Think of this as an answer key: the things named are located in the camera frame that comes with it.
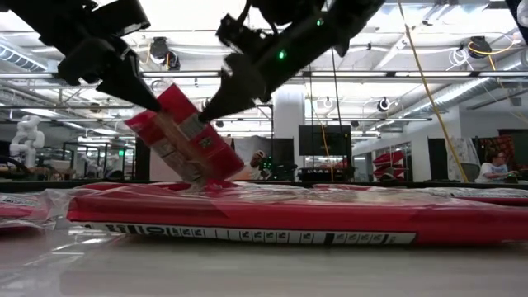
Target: person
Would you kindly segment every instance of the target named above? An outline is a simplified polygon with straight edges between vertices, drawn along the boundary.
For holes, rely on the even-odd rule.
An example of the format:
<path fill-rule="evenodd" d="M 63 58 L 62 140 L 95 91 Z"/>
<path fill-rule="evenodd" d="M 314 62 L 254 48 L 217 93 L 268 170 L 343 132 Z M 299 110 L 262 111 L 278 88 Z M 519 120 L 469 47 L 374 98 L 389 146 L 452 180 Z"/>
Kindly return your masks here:
<path fill-rule="evenodd" d="M 488 153 L 488 162 L 480 167 L 480 174 L 475 182 L 501 182 L 512 173 L 515 174 L 509 172 L 506 166 L 506 155 L 503 152 L 491 152 Z"/>
<path fill-rule="evenodd" d="M 259 168 L 262 160 L 266 157 L 266 153 L 261 150 L 257 150 L 251 157 L 251 160 L 247 162 L 245 168 L 229 178 L 230 181 L 256 181 L 262 179 L 262 173 Z"/>

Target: desk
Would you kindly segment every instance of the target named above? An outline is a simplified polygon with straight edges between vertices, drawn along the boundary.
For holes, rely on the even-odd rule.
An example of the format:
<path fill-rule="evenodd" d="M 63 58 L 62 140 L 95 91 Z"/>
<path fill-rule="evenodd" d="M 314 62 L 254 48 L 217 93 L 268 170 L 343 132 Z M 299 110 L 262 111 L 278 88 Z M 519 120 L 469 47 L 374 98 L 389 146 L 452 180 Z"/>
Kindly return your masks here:
<path fill-rule="evenodd" d="M 520 297 L 528 247 L 283 247 L 64 229 L 0 237 L 0 295 Z"/>

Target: white pillar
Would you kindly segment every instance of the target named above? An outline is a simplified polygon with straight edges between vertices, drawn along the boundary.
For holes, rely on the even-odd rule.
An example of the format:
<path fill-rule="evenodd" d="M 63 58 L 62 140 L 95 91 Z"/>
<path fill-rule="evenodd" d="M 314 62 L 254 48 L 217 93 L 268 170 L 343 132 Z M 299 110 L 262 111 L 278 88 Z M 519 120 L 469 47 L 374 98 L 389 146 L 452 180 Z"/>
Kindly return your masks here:
<path fill-rule="evenodd" d="M 294 158 L 298 168 L 304 157 L 299 156 L 299 125 L 304 124 L 304 86 L 283 86 L 273 95 L 274 137 L 294 140 Z"/>

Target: white table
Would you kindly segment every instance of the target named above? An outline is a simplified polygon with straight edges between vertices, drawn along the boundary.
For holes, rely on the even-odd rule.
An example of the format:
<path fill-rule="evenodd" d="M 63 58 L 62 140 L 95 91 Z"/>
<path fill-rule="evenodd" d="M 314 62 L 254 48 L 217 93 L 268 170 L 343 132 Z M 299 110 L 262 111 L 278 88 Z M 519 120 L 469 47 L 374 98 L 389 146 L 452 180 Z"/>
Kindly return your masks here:
<path fill-rule="evenodd" d="M 284 247 L 84 229 L 0 235 L 2 297 L 527 294 L 526 247 Z"/>

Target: green led light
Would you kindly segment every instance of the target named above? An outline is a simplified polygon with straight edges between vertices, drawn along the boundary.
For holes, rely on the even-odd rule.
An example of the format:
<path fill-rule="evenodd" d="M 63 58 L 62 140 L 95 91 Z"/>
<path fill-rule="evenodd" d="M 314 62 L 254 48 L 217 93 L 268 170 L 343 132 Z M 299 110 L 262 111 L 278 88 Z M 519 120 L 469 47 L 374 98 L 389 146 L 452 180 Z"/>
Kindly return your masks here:
<path fill-rule="evenodd" d="M 281 50 L 279 52 L 278 58 L 279 59 L 286 59 L 286 51 L 285 50 Z"/>

